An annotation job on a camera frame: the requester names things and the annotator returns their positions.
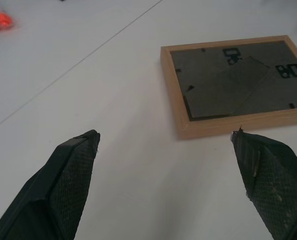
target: black mark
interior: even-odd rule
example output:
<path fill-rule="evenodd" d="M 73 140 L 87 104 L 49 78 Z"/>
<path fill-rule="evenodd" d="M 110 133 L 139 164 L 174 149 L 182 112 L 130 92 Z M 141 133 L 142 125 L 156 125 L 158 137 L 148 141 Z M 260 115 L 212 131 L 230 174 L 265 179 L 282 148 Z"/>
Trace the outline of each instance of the black mark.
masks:
<path fill-rule="evenodd" d="M 227 62 L 229 65 L 236 64 L 239 60 L 242 60 L 243 58 L 241 56 L 241 52 L 238 48 L 224 48 L 223 49 L 224 56 L 227 57 Z"/>
<path fill-rule="evenodd" d="M 297 64 L 277 65 L 275 68 L 283 79 L 297 78 Z"/>
<path fill-rule="evenodd" d="M 192 85 L 188 86 L 187 92 L 192 90 L 193 88 L 195 88 L 195 86 L 192 86 Z"/>

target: wooden frame border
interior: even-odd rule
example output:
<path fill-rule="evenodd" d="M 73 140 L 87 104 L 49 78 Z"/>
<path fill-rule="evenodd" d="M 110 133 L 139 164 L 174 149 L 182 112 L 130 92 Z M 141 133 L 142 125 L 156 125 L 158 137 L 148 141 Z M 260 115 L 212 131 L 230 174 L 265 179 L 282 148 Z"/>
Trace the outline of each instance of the wooden frame border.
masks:
<path fill-rule="evenodd" d="M 160 60 L 175 118 L 175 126 L 179 136 L 182 139 L 192 139 L 219 134 L 228 134 L 233 130 L 238 130 L 241 126 L 244 130 L 253 130 L 259 128 L 270 128 L 297 124 L 297 108 L 200 121 L 190 121 L 171 56 L 171 52 L 174 51 L 214 47 L 229 47 L 236 45 L 280 41 L 284 41 L 297 58 L 297 47 L 287 35 L 176 46 L 162 46 L 160 52 Z"/>

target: red object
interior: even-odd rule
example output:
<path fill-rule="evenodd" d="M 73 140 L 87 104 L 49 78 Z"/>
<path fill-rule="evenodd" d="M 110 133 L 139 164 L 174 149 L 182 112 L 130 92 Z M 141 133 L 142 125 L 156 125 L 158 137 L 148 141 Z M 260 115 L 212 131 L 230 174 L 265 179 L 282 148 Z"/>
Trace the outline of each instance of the red object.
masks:
<path fill-rule="evenodd" d="M 12 18 L 4 12 L 0 12 L 0 30 L 9 28 L 13 25 Z"/>

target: wooden picture frame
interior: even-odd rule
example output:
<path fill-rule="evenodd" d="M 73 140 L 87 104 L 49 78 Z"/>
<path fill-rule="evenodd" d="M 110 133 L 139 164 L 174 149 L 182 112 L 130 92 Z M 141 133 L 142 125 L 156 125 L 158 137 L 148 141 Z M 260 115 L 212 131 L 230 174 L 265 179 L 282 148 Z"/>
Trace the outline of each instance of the wooden picture frame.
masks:
<path fill-rule="evenodd" d="M 202 48 L 206 49 L 214 47 L 231 47 L 237 45 L 271 43 L 279 41 L 284 41 L 297 58 L 297 47 L 287 35 L 161 47 L 160 60 L 175 119 L 175 126 L 179 137 L 182 139 L 192 139 L 220 134 L 229 134 L 232 131 L 238 130 L 240 127 L 248 131 L 260 128 L 297 124 L 297 108 L 190 121 L 171 56 L 171 52 L 173 51 Z"/>

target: white table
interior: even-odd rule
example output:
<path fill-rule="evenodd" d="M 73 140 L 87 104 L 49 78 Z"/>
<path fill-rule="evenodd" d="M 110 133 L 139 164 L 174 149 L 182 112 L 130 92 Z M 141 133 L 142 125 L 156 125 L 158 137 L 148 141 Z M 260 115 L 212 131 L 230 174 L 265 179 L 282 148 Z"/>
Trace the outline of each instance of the white table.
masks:
<path fill-rule="evenodd" d="M 112 12 L 103 0 L 16 2 L 2 1 L 23 19 L 0 33 L 0 217 L 58 144 L 95 129 L 101 141 L 75 239 L 272 239 L 246 197 L 229 135 L 176 138 L 160 47 L 284 34 L 297 45 L 297 4 L 163 0 L 126 27 L 158 1 L 111 0 Z M 75 13 L 80 4 L 88 17 Z M 24 24 L 33 14 L 39 20 Z M 297 154 L 297 126 L 253 133 Z"/>

